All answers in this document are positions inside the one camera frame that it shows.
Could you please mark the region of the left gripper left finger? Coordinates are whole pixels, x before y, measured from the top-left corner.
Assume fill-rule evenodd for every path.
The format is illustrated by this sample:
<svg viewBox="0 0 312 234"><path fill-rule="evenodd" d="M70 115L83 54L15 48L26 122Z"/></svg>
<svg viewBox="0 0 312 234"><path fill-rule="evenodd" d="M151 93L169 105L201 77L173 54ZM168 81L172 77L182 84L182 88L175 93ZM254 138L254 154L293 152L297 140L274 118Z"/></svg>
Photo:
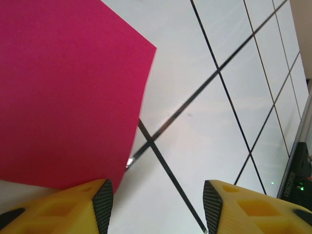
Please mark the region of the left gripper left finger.
<svg viewBox="0 0 312 234"><path fill-rule="evenodd" d="M114 193L97 179L0 214L0 234L107 234Z"/></svg>

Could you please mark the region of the pink felt sheet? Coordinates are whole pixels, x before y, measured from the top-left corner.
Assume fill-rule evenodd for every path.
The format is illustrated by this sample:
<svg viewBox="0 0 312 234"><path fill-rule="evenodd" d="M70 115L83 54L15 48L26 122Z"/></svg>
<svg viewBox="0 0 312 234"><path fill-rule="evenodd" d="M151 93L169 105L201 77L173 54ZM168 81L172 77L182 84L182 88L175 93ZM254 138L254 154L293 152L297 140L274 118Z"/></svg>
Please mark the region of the pink felt sheet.
<svg viewBox="0 0 312 234"><path fill-rule="evenodd" d="M0 179L116 190L155 54L101 0L0 0Z"/></svg>

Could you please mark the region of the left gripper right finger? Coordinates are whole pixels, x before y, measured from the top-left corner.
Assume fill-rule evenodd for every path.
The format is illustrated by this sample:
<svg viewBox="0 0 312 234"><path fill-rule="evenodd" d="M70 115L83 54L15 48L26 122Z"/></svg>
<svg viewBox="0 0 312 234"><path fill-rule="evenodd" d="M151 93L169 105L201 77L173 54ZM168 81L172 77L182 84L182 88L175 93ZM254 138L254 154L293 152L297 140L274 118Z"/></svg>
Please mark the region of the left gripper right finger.
<svg viewBox="0 0 312 234"><path fill-rule="evenodd" d="M312 234L312 212L302 206L220 180L206 180L208 234Z"/></svg>

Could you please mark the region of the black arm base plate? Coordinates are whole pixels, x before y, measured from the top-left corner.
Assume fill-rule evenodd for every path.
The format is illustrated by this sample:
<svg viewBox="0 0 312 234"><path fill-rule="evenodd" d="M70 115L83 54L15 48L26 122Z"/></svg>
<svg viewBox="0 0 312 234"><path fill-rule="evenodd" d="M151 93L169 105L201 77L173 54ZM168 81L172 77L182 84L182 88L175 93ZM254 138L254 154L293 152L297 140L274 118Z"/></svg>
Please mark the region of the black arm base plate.
<svg viewBox="0 0 312 234"><path fill-rule="evenodd" d="M312 164L306 142L298 142L289 169L286 171L286 181L281 185L280 199L289 200L291 193L297 185L303 187L303 182L299 179L307 179L312 176Z"/></svg>

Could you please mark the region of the aluminium table side rail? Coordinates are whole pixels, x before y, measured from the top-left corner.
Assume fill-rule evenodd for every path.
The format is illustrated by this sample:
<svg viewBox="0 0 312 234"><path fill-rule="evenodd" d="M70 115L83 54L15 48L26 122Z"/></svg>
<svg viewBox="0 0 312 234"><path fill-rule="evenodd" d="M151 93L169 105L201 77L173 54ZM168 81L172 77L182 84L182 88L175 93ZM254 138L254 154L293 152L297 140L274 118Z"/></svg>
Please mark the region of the aluminium table side rail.
<svg viewBox="0 0 312 234"><path fill-rule="evenodd" d="M312 159L312 79L308 80L308 91L309 91L308 100L305 105L303 116L299 124L299 128L298 128L295 141L291 150L290 160L293 157L293 152L298 142L306 142L309 155ZM286 174L286 171L289 169L290 160L287 164L285 174ZM286 181L285 174L283 176L282 184ZM312 198L312 176L307 179L300 178L299 182L303 182L303 187L300 187L299 185L297 185L295 189L292 191L290 199L286 201L292 202L294 200L297 201L297 200Z"/></svg>

